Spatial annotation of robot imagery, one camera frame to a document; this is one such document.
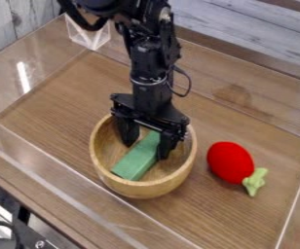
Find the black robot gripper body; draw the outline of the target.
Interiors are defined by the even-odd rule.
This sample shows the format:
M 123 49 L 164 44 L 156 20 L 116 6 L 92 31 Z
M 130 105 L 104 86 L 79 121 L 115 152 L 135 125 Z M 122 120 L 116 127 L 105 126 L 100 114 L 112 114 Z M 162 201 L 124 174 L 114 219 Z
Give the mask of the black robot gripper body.
M 186 93 L 174 91 L 171 79 L 142 82 L 131 79 L 131 93 L 112 93 L 111 114 L 114 117 L 132 119 L 139 126 L 162 133 L 176 131 L 183 140 L 190 119 L 174 107 L 172 95 L 186 97 Z

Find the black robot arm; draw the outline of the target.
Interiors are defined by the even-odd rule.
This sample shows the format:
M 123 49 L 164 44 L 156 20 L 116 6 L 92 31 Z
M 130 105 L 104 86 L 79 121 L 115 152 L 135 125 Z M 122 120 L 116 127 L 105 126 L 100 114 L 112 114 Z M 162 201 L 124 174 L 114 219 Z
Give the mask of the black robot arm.
M 168 0 L 57 0 L 57 3 L 87 31 L 100 30 L 107 22 L 115 24 L 130 59 L 132 87 L 132 93 L 111 95 L 120 138 L 130 146 L 143 126 L 158 131 L 156 158 L 166 159 L 183 140 L 188 125 L 188 118 L 172 105 L 180 45 Z

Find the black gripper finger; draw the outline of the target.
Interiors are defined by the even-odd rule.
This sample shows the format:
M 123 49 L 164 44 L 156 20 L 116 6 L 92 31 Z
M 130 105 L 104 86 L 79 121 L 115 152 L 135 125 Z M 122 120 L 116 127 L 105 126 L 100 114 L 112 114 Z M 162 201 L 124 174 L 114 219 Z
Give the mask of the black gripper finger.
M 116 117 L 116 126 L 122 141 L 130 147 L 139 136 L 139 124 L 132 119 Z
M 168 158 L 171 150 L 175 148 L 179 141 L 179 134 L 176 131 L 164 130 L 159 135 L 159 144 L 156 147 L 158 160 Z

